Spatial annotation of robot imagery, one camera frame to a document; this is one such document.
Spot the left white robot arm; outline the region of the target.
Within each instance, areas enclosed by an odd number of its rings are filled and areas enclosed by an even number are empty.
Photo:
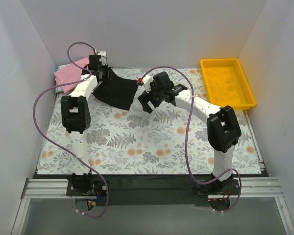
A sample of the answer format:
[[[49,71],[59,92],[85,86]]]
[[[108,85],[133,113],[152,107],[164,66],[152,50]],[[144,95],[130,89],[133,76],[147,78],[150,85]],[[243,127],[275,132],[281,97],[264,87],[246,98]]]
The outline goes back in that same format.
[[[108,65],[106,51],[89,56],[87,70],[79,73],[80,82],[69,94],[61,98],[62,124],[69,134],[72,144],[71,151],[75,155],[72,163],[72,173],[83,175],[89,173],[87,129],[91,124],[91,115],[88,107],[88,99],[97,88],[104,76],[103,67]]]

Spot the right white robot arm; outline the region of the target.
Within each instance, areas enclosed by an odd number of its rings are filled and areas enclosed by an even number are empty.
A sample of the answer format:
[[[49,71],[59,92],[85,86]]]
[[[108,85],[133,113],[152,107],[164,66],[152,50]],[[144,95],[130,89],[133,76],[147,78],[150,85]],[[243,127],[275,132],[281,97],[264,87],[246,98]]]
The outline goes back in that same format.
[[[235,146],[242,132],[234,109],[220,107],[194,95],[193,89],[174,83],[166,72],[154,77],[144,75],[138,80],[144,92],[138,97],[145,112],[152,113],[163,101],[189,112],[207,125],[207,138],[214,150],[212,190],[223,194],[230,188],[233,179],[232,159]]]

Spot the black t-shirt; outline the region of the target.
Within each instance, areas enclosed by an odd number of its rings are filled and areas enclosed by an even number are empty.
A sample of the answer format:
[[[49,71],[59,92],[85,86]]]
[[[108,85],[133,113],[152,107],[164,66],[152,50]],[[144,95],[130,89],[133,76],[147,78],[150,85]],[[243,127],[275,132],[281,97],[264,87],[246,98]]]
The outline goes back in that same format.
[[[94,97],[105,104],[129,111],[138,89],[137,81],[121,78],[111,68],[108,68],[108,72],[109,79],[93,91]]]

